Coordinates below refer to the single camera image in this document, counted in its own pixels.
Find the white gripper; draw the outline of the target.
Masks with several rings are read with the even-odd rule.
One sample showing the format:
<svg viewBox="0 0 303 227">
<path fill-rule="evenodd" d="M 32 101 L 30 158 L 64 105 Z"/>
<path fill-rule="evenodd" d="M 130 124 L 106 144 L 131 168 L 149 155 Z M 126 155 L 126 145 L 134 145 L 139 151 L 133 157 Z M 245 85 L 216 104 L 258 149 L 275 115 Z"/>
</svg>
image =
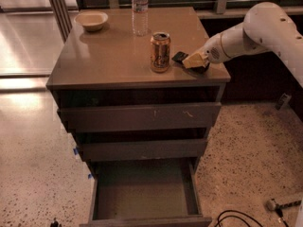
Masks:
<svg viewBox="0 0 303 227">
<path fill-rule="evenodd" d="M 222 34 L 218 33 L 209 38 L 205 44 L 192 55 L 182 60 L 185 68 L 206 67 L 209 63 L 221 63 L 227 61 L 222 45 Z"/>
</svg>

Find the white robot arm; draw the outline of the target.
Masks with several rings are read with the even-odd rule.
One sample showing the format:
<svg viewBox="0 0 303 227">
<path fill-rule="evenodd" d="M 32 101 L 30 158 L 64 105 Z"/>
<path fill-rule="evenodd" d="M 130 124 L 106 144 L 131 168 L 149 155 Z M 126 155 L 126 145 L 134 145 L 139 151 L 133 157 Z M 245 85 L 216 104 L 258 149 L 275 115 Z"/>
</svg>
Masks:
<svg viewBox="0 0 303 227">
<path fill-rule="evenodd" d="M 270 2 L 250 8 L 242 23 L 209 38 L 182 64 L 185 68 L 205 67 L 267 51 L 275 53 L 303 86 L 303 36 L 287 13 Z"/>
</svg>

